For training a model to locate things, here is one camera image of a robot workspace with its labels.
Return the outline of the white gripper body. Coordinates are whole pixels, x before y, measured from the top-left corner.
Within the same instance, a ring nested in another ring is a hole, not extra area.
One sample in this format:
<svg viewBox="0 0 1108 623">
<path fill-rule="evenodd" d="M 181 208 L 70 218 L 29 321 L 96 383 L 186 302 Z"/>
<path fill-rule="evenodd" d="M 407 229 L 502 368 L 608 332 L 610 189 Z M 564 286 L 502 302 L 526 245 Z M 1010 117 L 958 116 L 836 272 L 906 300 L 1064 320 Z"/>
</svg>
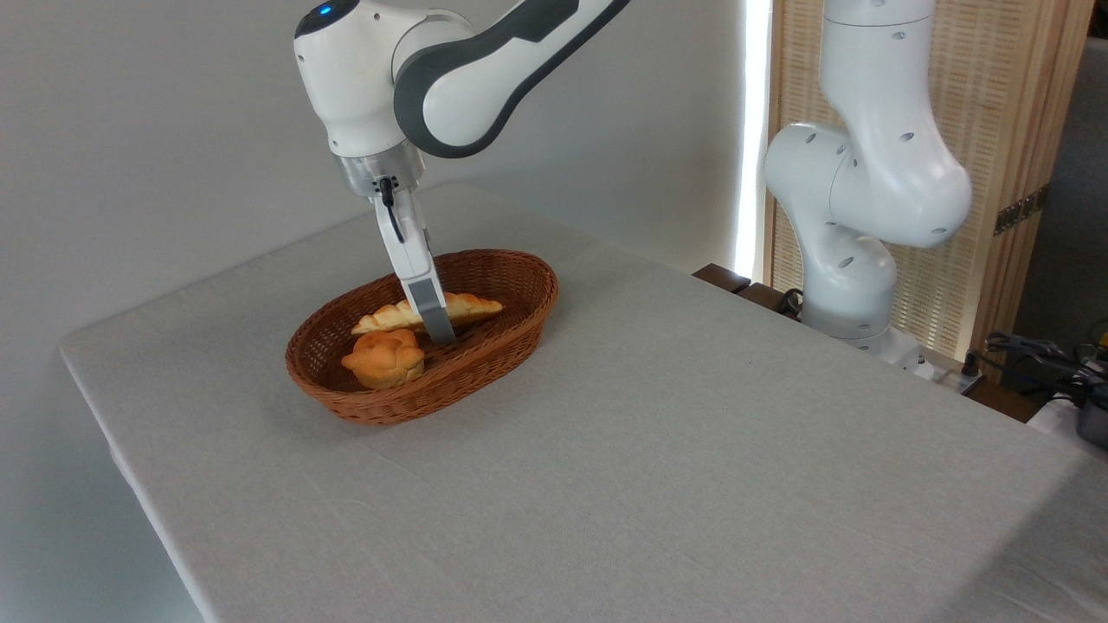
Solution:
<svg viewBox="0 0 1108 623">
<path fill-rule="evenodd" d="M 414 279 L 435 269 L 428 244 L 423 210 L 411 188 L 373 197 L 373 208 L 384 248 L 399 280 Z"/>
</svg>

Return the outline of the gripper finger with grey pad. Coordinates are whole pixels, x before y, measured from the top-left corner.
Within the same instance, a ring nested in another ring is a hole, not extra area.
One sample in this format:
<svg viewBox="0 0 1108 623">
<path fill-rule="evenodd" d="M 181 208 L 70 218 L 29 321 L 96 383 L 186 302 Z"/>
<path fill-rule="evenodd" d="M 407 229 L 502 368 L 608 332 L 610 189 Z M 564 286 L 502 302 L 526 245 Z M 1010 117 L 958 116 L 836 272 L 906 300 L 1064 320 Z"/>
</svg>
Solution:
<svg viewBox="0 0 1108 623">
<path fill-rule="evenodd" d="M 448 318 L 447 293 L 442 289 L 437 270 L 427 272 L 414 279 L 403 279 L 401 287 L 432 343 L 455 343 L 454 327 Z"/>
</svg>

